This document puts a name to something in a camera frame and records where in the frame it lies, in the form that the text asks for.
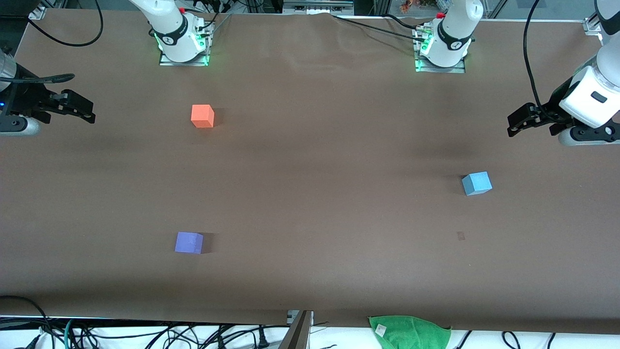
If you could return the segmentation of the purple foam block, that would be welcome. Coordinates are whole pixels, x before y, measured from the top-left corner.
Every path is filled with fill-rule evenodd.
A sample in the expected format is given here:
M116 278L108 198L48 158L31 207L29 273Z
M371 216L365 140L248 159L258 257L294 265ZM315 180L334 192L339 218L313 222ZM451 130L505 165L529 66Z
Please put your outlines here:
M201 254L204 236L195 232L178 232L174 251L184 254Z

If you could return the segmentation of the green cloth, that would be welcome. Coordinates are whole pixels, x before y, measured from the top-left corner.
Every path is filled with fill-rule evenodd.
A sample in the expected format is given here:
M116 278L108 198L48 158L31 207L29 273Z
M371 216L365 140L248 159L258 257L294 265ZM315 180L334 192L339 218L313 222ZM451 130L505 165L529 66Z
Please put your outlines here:
M447 349L452 329L412 316L368 318L381 349Z

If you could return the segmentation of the orange foam block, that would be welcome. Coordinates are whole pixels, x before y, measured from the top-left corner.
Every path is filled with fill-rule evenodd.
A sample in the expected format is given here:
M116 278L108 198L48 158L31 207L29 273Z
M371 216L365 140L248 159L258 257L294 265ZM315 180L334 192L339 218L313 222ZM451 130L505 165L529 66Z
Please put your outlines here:
M192 105L190 120L195 128L213 128L215 126L215 111L208 104Z

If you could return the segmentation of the aluminium profile bar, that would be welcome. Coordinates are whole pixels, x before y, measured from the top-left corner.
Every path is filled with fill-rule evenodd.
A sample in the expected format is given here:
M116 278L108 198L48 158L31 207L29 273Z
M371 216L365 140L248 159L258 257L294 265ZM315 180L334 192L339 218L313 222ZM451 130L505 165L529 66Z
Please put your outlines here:
M278 349L309 349L310 330L313 326L314 312L296 311L292 316L293 322Z

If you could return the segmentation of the metal frame rail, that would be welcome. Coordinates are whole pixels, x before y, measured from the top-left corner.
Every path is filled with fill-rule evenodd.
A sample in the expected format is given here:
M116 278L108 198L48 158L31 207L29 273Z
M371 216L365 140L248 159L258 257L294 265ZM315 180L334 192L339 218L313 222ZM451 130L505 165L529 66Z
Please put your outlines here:
M354 0L283 0L283 14L355 14Z

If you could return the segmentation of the blue foam block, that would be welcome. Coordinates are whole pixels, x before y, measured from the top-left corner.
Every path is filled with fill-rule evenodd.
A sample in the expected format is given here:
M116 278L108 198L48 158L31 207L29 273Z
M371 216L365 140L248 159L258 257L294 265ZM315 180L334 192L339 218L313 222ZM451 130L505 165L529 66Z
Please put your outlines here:
M469 173L461 182L467 196L476 196L493 189L488 172Z

